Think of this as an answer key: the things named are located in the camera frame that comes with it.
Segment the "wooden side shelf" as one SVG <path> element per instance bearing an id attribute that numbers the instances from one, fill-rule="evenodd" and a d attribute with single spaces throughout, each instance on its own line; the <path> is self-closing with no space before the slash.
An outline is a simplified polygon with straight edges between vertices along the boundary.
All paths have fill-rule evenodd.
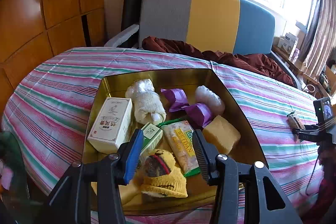
<path id="1" fill-rule="evenodd" d="M 275 45 L 272 46 L 272 52 L 281 59 L 285 66 L 288 67 L 299 80 L 299 87 L 303 85 L 304 87 L 302 89 L 305 89 L 308 84 L 312 84 L 317 87 L 318 91 L 313 92 L 312 89 L 310 89 L 310 93 L 318 93 L 319 96 L 329 96 L 335 99 L 335 74 L 327 65 L 325 65 L 319 76 L 311 77 L 301 61 L 296 60 L 292 62 L 289 55 Z"/>

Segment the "white cardboard box on shelf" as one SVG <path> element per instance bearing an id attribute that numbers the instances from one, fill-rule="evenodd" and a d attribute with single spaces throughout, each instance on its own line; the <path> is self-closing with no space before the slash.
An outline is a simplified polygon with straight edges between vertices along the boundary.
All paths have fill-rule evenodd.
<path id="1" fill-rule="evenodd" d="M 279 38 L 277 47 L 280 48 L 283 52 L 287 53 L 288 56 L 291 58 L 294 54 L 298 43 L 298 37 L 291 34 L 286 33 L 285 36 Z"/>

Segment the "white tea box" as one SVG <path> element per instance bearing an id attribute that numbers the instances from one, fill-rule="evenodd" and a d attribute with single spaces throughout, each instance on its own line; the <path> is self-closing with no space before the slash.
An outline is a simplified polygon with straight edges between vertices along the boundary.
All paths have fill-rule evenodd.
<path id="1" fill-rule="evenodd" d="M 98 152 L 115 153 L 129 140 L 132 107 L 130 98 L 105 99 L 87 137 Z"/>

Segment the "dark red blanket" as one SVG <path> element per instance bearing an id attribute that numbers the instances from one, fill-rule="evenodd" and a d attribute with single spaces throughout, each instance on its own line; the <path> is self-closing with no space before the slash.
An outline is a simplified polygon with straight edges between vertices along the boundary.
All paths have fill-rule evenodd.
<path id="1" fill-rule="evenodd" d="M 285 71 L 270 57 L 257 53 L 250 55 L 232 54 L 220 51 L 201 52 L 194 46 L 178 40 L 160 39 L 148 36 L 142 41 L 142 48 L 147 51 L 161 53 L 175 53 L 190 56 L 202 60 L 214 61 L 218 64 L 229 65 L 270 77 L 289 86 L 294 85 L 294 81 Z"/>

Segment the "purple snack packet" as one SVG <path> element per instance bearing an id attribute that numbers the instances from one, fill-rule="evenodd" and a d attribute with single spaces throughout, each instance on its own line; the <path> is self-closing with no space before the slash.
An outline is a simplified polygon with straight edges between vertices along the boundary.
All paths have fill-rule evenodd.
<path id="1" fill-rule="evenodd" d="M 184 110 L 188 117 L 202 128 L 211 123 L 214 118 L 212 111 L 204 103 L 196 103 L 190 106 L 186 106 Z"/>
<path id="2" fill-rule="evenodd" d="M 161 93 L 169 103 L 169 112 L 176 112 L 189 106 L 187 95 L 183 89 L 161 89 Z"/>

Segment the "yellow sponge cake front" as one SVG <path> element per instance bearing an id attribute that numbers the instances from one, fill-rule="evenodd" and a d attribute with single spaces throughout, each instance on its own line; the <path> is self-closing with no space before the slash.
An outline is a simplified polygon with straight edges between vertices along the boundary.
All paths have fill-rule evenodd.
<path id="1" fill-rule="evenodd" d="M 120 185 L 119 192 L 122 205 L 130 202 L 135 196 L 141 193 L 142 180 L 139 178 L 132 179 L 127 185 Z"/>

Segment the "white wrapped bun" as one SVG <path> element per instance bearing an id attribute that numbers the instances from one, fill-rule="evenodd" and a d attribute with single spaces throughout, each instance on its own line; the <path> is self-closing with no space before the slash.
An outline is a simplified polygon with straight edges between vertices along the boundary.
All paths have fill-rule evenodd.
<path id="1" fill-rule="evenodd" d="M 208 106 L 214 116 L 222 115 L 226 107 L 223 100 L 204 85 L 196 88 L 195 101 Z"/>

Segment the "grey yellow blue sofa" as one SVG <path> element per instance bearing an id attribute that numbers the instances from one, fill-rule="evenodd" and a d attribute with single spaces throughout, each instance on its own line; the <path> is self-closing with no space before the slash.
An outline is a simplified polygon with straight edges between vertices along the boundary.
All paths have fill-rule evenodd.
<path id="1" fill-rule="evenodd" d="M 143 39 L 179 40 L 201 51 L 232 54 L 265 54 L 287 73 L 295 88 L 295 75 L 272 52 L 275 18 L 266 9 L 247 0 L 142 0 L 139 23 L 126 28 L 106 42 L 122 47 L 138 35 L 131 47 L 142 47 Z"/>

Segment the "black rolled mat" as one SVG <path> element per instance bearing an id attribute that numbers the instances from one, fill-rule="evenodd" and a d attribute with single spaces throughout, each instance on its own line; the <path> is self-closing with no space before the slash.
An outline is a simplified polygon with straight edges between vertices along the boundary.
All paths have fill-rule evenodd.
<path id="1" fill-rule="evenodd" d="M 121 30 L 125 30 L 133 24 L 138 24 L 141 13 L 142 0 L 123 0 Z"/>

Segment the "gold tin box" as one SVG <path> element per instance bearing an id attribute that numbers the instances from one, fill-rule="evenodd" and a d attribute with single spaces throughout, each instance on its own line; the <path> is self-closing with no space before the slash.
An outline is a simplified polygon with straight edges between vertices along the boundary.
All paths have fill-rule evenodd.
<path id="1" fill-rule="evenodd" d="M 107 97 L 124 97 L 127 88 L 141 79 L 151 79 L 157 93 L 160 93 L 161 89 L 181 88 L 185 91 L 189 103 L 195 102 L 194 93 L 197 87 L 202 85 L 208 87 L 224 101 L 226 107 L 223 117 L 241 135 L 230 157 L 245 164 L 256 161 L 266 162 L 256 134 L 242 109 L 228 90 L 228 85 L 222 83 L 212 69 L 163 69 L 104 77 L 94 98 L 86 132 L 90 132 Z M 154 198 L 140 193 L 122 208 L 126 216 L 179 213 L 214 203 L 216 190 L 216 186 L 208 186 L 202 176 L 197 174 L 187 178 L 188 197 L 186 198 Z"/>

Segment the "rice cracker pack in tin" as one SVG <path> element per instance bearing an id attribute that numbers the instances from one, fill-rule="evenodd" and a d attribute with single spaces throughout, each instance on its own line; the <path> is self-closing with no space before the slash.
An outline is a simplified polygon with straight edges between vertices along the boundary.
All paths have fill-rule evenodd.
<path id="1" fill-rule="evenodd" d="M 193 148 L 193 132 L 186 119 L 179 118 L 159 124 L 163 134 L 179 164 L 184 177 L 200 173 L 197 157 Z"/>

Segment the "yellow sponge cake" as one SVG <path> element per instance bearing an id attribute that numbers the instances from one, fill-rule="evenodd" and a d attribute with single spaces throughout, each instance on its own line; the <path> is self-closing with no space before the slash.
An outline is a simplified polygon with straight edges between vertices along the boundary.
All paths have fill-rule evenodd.
<path id="1" fill-rule="evenodd" d="M 219 153 L 229 155 L 239 142 L 238 130 L 222 116 L 217 115 L 202 131 L 205 140 L 213 144 Z"/>
<path id="2" fill-rule="evenodd" d="M 127 185 L 120 185 L 119 192 L 122 205 L 130 202 L 135 196 L 141 193 L 142 180 L 139 178 L 132 179 Z"/>

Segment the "striped tablecloth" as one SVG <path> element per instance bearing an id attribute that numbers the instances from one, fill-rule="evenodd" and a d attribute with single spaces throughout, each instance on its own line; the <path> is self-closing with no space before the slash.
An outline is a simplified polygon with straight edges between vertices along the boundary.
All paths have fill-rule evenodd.
<path id="1" fill-rule="evenodd" d="M 295 141 L 286 116 L 317 121 L 314 98 L 266 76 L 177 54 L 110 47 L 73 48 L 32 70 L 9 98 L 1 122 L 18 139 L 27 173 L 49 194 L 80 159 L 94 97 L 103 77 L 154 69 L 212 69 L 252 126 L 270 171 L 299 213 L 317 199 L 323 177 L 317 146 Z"/>

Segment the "yellow knitted toy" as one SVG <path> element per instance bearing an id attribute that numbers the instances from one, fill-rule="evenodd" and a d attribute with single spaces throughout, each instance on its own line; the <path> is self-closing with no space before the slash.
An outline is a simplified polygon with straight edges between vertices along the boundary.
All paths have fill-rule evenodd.
<path id="1" fill-rule="evenodd" d="M 149 152 L 138 171 L 135 183 L 143 194 L 152 197 L 188 197 L 186 178 L 176 165 L 174 155 L 165 149 Z"/>

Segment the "green white small box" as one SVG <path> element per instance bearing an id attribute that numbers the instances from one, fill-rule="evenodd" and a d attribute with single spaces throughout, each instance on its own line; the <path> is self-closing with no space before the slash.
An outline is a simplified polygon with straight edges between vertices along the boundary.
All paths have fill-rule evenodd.
<path id="1" fill-rule="evenodd" d="M 143 163 L 149 156 L 149 153 L 154 150 L 163 137 L 163 131 L 152 123 L 147 123 L 142 128 L 143 131 L 143 146 L 139 156 L 140 163 Z"/>

